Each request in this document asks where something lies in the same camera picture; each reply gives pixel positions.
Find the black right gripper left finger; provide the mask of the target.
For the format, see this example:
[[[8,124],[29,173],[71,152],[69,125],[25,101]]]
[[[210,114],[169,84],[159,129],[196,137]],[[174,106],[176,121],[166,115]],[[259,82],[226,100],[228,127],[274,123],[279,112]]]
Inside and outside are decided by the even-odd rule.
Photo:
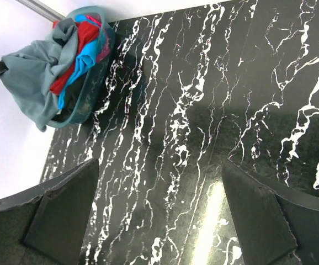
[[[98,177],[91,159],[0,199],[0,264],[77,264]]]

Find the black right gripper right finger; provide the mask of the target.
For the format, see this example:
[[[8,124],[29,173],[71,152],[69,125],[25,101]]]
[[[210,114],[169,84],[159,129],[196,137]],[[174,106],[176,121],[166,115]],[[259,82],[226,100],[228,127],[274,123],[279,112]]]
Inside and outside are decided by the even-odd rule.
[[[222,181],[245,264],[319,264],[319,198],[230,160]]]

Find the grey-blue t shirt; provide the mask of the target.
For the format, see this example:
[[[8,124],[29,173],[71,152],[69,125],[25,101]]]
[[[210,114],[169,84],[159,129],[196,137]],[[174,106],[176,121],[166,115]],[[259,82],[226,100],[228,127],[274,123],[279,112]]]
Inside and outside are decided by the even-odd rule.
[[[19,109],[44,132],[57,114],[57,96],[50,87],[76,57],[77,26],[67,18],[57,23],[45,40],[35,40],[21,50],[4,55],[7,71],[1,81]]]

